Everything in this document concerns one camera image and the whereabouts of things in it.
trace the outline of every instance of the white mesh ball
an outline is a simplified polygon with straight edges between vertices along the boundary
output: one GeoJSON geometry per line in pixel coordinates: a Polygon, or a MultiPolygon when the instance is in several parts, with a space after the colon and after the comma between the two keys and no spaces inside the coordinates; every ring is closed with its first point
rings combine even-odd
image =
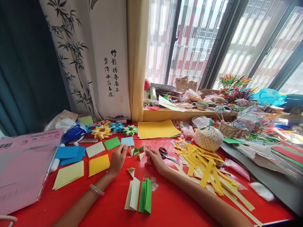
{"type": "Polygon", "coordinates": [[[208,127],[197,129],[193,139],[199,147],[208,151],[216,151],[221,146],[224,136],[218,129],[211,126],[210,130],[208,127]]]}

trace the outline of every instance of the blue origami star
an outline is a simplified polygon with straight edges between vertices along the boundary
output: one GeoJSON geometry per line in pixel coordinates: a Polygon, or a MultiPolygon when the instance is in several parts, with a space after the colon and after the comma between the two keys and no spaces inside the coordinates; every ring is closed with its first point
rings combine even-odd
{"type": "Polygon", "coordinates": [[[115,122],[110,124],[110,130],[113,132],[113,134],[117,132],[121,132],[124,129],[124,124],[120,122],[115,122]]]}

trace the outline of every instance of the chinese calligraphy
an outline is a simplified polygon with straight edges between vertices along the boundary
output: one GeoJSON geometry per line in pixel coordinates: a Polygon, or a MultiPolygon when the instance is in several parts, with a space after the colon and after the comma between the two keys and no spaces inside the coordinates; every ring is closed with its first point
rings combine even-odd
{"type": "MultiPolygon", "coordinates": [[[[113,73],[114,73],[114,80],[115,80],[114,86],[116,86],[115,92],[119,92],[119,89],[118,89],[118,87],[119,87],[119,81],[118,81],[119,77],[118,77],[118,74],[117,74],[118,69],[117,69],[117,66],[115,66],[115,65],[117,65],[117,62],[116,62],[117,51],[116,51],[116,49],[113,49],[113,50],[111,50],[110,53],[113,57],[112,60],[111,60],[111,64],[113,65],[113,73]]],[[[110,81],[111,76],[110,76],[110,72],[109,72],[110,68],[108,66],[108,63],[109,63],[108,59],[104,58],[104,70],[105,70],[105,72],[107,72],[107,75],[105,77],[106,77],[106,79],[108,79],[107,80],[107,85],[108,85],[108,91],[110,92],[109,97],[113,97],[114,95],[111,92],[112,88],[110,87],[111,86],[111,81],[110,81]]]]}

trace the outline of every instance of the hand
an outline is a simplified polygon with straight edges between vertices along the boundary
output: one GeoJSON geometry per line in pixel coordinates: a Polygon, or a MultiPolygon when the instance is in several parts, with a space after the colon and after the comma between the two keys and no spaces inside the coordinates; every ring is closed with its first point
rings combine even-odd
{"type": "Polygon", "coordinates": [[[125,161],[127,148],[127,144],[121,144],[113,151],[113,153],[111,153],[110,167],[107,172],[108,174],[113,176],[117,176],[119,174],[125,161]]]}
{"type": "Polygon", "coordinates": [[[156,166],[158,173],[164,175],[168,167],[165,165],[160,152],[154,149],[150,149],[150,150],[146,150],[146,153],[147,153],[147,161],[150,161],[151,158],[156,166]]]}

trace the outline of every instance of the scissors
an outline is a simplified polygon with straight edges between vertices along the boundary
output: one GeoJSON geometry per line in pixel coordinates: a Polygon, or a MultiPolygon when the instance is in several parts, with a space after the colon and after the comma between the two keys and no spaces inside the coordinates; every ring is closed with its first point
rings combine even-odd
{"type": "Polygon", "coordinates": [[[160,152],[160,155],[161,155],[162,159],[166,159],[167,158],[167,159],[169,159],[169,160],[171,160],[171,161],[179,164],[175,159],[173,159],[172,157],[168,156],[168,153],[167,153],[167,151],[166,151],[165,148],[159,148],[159,152],[160,152]]]}

